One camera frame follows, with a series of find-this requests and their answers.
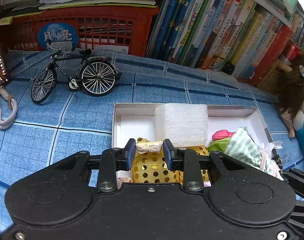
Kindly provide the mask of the beige plush piece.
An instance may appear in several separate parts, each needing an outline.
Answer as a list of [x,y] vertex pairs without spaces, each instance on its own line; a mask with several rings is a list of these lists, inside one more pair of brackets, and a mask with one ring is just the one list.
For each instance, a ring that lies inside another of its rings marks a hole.
[[162,145],[162,141],[138,142],[136,143],[136,152],[138,154],[159,153],[162,148]]

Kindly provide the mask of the gold sequin bow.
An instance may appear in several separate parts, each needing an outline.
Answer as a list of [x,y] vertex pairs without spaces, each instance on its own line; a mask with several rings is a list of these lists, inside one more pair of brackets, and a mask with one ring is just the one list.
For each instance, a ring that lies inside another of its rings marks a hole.
[[131,182],[183,184],[183,172],[168,170],[163,150],[157,153],[139,154],[136,152],[131,171]]

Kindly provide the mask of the white foam block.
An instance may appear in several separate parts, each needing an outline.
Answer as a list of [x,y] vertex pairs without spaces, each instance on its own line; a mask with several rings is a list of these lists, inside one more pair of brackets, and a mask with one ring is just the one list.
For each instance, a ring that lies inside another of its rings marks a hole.
[[165,103],[155,109],[155,139],[169,139],[174,147],[205,145],[208,132],[208,106]]

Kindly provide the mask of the pink towel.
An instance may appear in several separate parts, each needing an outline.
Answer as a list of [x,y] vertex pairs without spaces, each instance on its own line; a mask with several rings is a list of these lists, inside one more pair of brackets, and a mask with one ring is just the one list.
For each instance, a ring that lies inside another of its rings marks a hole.
[[259,170],[283,181],[284,178],[281,175],[281,169],[279,168],[278,164],[273,159],[269,158],[268,153],[264,151],[259,152],[261,154]]

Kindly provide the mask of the green scrunchie with pink bow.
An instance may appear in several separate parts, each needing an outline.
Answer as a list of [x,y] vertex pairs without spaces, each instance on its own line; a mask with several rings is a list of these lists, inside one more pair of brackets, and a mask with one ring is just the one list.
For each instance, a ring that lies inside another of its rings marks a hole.
[[234,132],[229,132],[226,129],[215,132],[212,135],[212,141],[209,143],[209,146],[207,147],[208,152],[219,151],[224,153],[233,135]]

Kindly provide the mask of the white paper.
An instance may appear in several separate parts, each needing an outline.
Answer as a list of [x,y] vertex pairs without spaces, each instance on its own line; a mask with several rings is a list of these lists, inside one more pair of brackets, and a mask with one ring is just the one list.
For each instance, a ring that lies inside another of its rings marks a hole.
[[273,142],[262,142],[258,145],[258,149],[264,151],[266,153],[271,153],[273,149],[282,149],[283,142],[281,141],[273,141]]

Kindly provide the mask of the green striped cloth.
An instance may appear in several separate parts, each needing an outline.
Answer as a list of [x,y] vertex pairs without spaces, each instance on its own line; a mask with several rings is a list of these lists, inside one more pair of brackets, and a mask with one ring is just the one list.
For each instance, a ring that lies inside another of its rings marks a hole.
[[245,128],[238,128],[227,144],[224,154],[251,167],[266,171],[268,154],[259,150]]

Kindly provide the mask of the purple fluffy heart plush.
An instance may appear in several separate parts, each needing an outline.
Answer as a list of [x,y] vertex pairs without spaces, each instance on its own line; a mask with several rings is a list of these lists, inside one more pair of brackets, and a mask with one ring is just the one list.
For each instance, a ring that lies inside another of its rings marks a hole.
[[116,178],[117,189],[120,189],[123,183],[132,183],[134,181],[132,171],[117,171]]

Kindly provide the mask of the white cardboard box tray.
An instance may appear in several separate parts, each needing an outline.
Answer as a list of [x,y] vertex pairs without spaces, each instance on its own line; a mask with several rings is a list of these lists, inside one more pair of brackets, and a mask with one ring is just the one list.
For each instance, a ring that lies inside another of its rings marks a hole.
[[170,171],[163,156],[163,141],[186,147],[199,155],[216,150],[218,132],[227,145],[217,148],[230,157],[280,179],[272,159],[275,146],[255,107],[208,106],[186,103],[117,103],[113,110],[112,146],[135,140],[135,158],[116,173],[122,183],[181,183],[183,173]]

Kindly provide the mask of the miniature black bicycle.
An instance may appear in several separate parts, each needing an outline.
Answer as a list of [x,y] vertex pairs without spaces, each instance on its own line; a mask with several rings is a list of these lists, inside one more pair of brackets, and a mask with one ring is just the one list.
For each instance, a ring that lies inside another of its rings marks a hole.
[[[109,56],[92,56],[91,49],[80,50],[77,55],[70,55],[75,48],[68,51],[54,48],[51,62],[35,78],[31,88],[31,99],[34,103],[44,102],[57,84],[57,71],[60,71],[67,79],[71,90],[83,89],[92,96],[104,96],[109,94],[115,87],[117,80],[121,78],[122,72],[112,64]],[[58,62],[79,60],[76,74],[70,76],[63,70]]]

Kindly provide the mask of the brown haired doll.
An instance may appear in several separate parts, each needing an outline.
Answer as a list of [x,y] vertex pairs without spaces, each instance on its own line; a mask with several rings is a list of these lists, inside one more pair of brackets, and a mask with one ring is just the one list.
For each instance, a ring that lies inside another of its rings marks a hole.
[[293,120],[300,110],[304,110],[304,54],[292,61],[291,68],[290,72],[281,74],[279,78],[277,107],[292,139],[295,137]]

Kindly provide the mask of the red plastic crate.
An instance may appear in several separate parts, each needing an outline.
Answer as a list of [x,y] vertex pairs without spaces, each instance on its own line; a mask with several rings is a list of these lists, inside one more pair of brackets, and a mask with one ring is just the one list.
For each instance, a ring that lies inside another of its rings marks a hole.
[[95,5],[13,16],[0,25],[2,50],[76,47],[144,56],[156,6]]

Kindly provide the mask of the row of upright books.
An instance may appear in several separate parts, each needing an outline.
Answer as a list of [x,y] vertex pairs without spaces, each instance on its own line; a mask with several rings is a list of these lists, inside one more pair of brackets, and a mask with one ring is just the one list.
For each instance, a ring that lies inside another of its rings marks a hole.
[[160,0],[146,55],[258,85],[304,53],[304,0]]

